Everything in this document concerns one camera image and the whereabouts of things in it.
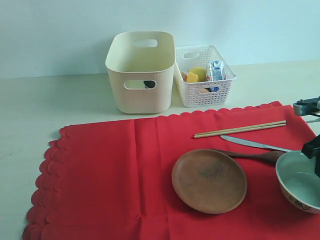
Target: knife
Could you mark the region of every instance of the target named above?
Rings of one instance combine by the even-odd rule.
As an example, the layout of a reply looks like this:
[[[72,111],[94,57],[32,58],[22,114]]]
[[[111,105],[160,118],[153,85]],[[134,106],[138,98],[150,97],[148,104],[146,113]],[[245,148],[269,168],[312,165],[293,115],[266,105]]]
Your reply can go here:
[[[241,138],[237,138],[237,137],[233,137],[233,136],[220,135],[220,138],[222,138],[224,140],[227,140],[229,142],[235,143],[235,144],[245,145],[245,146],[254,147],[254,148],[274,149],[274,150],[279,150],[279,151],[283,151],[283,152],[291,152],[291,151],[293,151],[293,150],[290,150],[290,149],[277,147],[277,146],[270,146],[270,145],[258,143],[258,142],[255,142],[255,141],[249,141],[249,140],[245,140],[245,139],[241,139]]]

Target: bowl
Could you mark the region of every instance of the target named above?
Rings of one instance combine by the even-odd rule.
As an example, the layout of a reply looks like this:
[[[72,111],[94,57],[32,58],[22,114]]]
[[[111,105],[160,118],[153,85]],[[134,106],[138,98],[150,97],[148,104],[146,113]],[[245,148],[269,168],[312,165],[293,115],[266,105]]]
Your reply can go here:
[[[173,188],[189,207],[207,214],[235,209],[247,193],[241,166],[224,153],[195,149],[182,155],[171,172]]]
[[[286,199],[297,208],[320,214],[320,177],[315,174],[316,159],[301,151],[289,151],[276,162],[276,176]]]

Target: wooden plate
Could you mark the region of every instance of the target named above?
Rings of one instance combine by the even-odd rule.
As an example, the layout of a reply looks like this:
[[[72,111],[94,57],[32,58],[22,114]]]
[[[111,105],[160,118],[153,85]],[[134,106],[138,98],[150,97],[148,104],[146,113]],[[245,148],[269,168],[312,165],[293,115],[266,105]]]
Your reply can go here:
[[[224,153],[196,149],[175,163],[171,180],[177,195],[188,206],[207,214],[235,209],[247,193],[247,178],[241,166]]]

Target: cream plastic bin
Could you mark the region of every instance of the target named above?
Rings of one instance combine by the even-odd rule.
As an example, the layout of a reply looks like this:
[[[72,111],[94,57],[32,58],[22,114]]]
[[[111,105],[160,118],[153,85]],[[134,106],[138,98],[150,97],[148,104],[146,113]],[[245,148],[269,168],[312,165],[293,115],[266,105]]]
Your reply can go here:
[[[160,31],[117,35],[105,60],[117,108],[128,114],[157,114],[171,105],[175,43]],[[129,81],[153,81],[153,88],[128,88]]]
[[[221,105],[227,101],[235,73],[213,45],[196,45],[175,48],[176,66],[174,79],[182,103],[187,108]],[[223,61],[225,80],[187,83],[183,81],[180,71],[187,73],[192,67],[207,68],[210,61]],[[200,89],[216,87],[215,92],[200,93]]]

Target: chopsticks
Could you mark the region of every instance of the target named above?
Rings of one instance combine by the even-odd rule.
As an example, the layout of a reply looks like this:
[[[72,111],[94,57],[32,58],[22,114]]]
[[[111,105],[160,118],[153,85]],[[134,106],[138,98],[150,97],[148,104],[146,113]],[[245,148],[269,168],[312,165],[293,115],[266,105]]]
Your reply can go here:
[[[193,138],[199,139],[199,138],[213,137],[213,136],[219,136],[219,135],[225,135],[225,134],[243,133],[243,132],[261,130],[261,129],[277,128],[285,125],[286,125],[286,120],[274,121],[274,122],[263,123],[258,125],[241,126],[241,127],[222,129],[217,131],[207,131],[207,132],[196,133],[193,136]]]

